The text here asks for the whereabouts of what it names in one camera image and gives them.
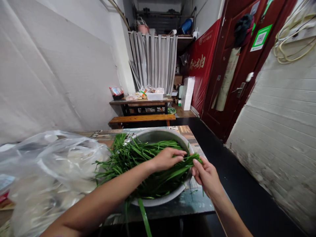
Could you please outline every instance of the green qr code sticker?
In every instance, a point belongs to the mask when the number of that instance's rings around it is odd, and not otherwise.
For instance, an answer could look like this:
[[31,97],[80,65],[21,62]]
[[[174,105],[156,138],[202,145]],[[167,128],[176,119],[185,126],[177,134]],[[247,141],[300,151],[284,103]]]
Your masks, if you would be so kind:
[[250,52],[260,50],[263,48],[264,42],[266,41],[271,28],[272,28],[272,25],[269,25],[258,31]]

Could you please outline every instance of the gray curtain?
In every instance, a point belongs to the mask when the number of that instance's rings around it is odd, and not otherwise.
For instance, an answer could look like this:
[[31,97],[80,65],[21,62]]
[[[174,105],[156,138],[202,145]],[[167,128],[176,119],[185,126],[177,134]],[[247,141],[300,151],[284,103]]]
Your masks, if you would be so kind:
[[132,31],[129,36],[132,46],[134,63],[138,73],[139,83],[153,87],[162,87],[166,94],[173,88],[175,64],[177,57],[178,36],[161,35],[154,33],[142,35]]

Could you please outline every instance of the door lock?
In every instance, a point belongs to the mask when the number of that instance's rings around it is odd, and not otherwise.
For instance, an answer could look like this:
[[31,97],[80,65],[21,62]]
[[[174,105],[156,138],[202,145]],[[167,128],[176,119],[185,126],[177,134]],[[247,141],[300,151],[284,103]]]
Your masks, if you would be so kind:
[[233,92],[236,92],[237,91],[237,98],[240,98],[241,96],[241,93],[243,92],[244,88],[245,88],[245,85],[246,85],[246,82],[242,82],[240,87],[237,87],[236,90],[232,91],[231,93]]

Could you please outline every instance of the hand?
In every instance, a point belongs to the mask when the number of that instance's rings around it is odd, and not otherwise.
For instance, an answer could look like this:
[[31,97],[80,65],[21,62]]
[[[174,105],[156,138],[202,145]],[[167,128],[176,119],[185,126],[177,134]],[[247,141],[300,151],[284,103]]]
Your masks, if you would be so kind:
[[148,162],[151,162],[154,172],[163,171],[170,169],[176,163],[183,161],[183,157],[186,154],[185,151],[167,147]]
[[200,156],[201,164],[196,159],[193,159],[194,166],[192,167],[192,175],[196,182],[203,186],[206,195],[212,199],[214,196],[225,195],[223,186],[218,177],[216,168],[207,159]]

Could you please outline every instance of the table leg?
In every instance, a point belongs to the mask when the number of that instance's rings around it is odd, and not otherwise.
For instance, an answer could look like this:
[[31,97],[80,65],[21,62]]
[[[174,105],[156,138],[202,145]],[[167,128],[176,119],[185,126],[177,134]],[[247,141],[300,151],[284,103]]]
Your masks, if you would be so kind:
[[165,103],[165,114],[168,114],[168,103]]
[[130,116],[130,115],[131,115],[131,112],[129,111],[129,106],[128,106],[128,104],[125,105],[125,109],[126,109],[127,116]]
[[126,110],[125,110],[125,105],[121,105],[121,108],[122,108],[122,111],[123,111],[123,115],[124,115],[124,116],[127,116]]

